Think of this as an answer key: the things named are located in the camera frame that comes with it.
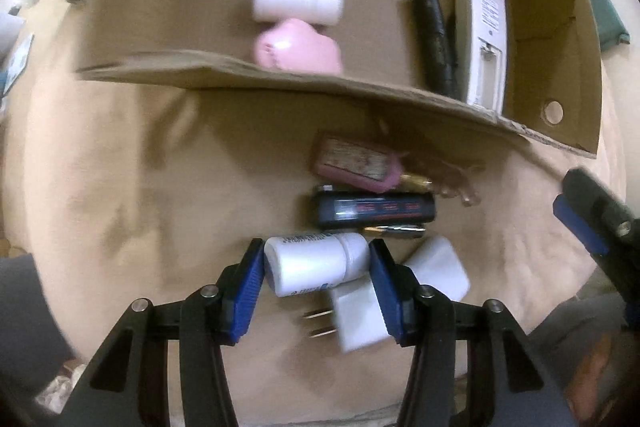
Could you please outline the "person right hand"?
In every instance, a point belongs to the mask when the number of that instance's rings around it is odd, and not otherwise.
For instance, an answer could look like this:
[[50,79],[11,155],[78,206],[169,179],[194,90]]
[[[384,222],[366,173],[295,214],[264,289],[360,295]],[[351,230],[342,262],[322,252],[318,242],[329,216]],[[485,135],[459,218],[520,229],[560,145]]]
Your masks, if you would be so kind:
[[564,390],[578,426],[601,426],[637,373],[637,349],[604,335],[582,358]]

